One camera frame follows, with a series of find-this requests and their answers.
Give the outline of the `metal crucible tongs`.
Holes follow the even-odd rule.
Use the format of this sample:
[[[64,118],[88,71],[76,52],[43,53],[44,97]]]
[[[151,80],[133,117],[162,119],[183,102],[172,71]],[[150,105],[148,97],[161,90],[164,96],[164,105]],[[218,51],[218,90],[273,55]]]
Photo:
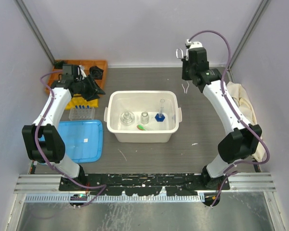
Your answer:
[[[176,49],[176,58],[182,61],[182,80],[187,84],[187,86],[185,87],[183,83],[181,84],[181,86],[184,90],[184,94],[187,94],[189,86],[190,86],[189,78],[186,72],[186,68],[188,64],[187,55],[184,54],[182,49]]]

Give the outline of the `white plastic bin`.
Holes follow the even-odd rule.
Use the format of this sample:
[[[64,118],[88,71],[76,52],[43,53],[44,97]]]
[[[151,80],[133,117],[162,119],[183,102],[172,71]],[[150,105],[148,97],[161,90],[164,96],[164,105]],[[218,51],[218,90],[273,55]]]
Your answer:
[[[155,116],[159,111],[159,102],[165,100],[163,122],[157,122]],[[121,123],[120,115],[130,111],[135,121],[127,126]],[[141,123],[141,113],[149,114],[149,126],[154,131],[142,131],[136,126]],[[109,132],[119,142],[131,143],[165,143],[175,133],[182,122],[182,110],[178,106],[177,97],[171,91],[164,90],[126,90],[115,91],[110,95],[108,107],[105,108],[104,121]]]

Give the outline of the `blue hexagonal cap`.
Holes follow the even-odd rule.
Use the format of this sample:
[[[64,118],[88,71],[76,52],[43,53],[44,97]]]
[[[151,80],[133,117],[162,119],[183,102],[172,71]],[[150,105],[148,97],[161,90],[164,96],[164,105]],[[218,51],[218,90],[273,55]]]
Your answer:
[[[155,116],[155,120],[157,122],[163,122],[164,119],[165,119],[165,116],[163,114],[163,111],[164,111],[164,103],[165,103],[165,100],[164,99],[161,99],[160,102],[159,102],[159,111],[158,113],[156,114]]]

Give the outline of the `small clear glass bottle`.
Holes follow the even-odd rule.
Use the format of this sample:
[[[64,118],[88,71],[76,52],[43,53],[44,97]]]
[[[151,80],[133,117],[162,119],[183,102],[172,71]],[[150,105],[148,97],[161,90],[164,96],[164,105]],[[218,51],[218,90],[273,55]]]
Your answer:
[[[141,123],[144,125],[149,123],[149,114],[147,111],[141,113]]]

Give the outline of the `green rainbow spoon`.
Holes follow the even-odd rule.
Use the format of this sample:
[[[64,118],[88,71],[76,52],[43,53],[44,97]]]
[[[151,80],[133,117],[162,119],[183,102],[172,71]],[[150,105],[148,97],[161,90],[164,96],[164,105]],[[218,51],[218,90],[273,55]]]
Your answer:
[[[146,126],[146,125],[142,125],[142,124],[137,124],[136,126],[139,130],[142,130],[142,131],[154,131],[155,129],[149,127],[149,126]]]

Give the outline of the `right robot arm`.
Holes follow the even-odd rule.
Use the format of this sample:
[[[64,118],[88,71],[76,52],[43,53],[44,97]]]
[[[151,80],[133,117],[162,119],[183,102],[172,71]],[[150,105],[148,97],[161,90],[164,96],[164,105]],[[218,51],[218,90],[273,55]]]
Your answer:
[[[255,153],[259,143],[257,137],[261,136],[262,129],[259,125],[252,125],[239,111],[222,82],[219,70],[209,68],[207,51],[201,43],[187,45],[182,54],[182,79],[192,81],[205,95],[225,130],[225,137],[218,144],[217,156],[203,167],[200,177],[204,188],[211,190],[224,179],[226,169]]]

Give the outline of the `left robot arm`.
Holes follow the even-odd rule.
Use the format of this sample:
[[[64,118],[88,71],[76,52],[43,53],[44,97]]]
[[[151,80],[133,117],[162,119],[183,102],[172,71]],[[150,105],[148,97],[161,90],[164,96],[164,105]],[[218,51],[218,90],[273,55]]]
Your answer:
[[[49,98],[37,119],[22,128],[28,158],[46,164],[51,170],[61,174],[62,180],[76,191],[99,189],[99,185],[88,185],[83,167],[66,155],[66,147],[57,128],[65,107],[74,95],[78,94],[86,101],[92,101],[105,92],[79,65],[64,64],[57,73],[60,79],[51,85],[45,83],[43,77],[39,79],[49,90]]]

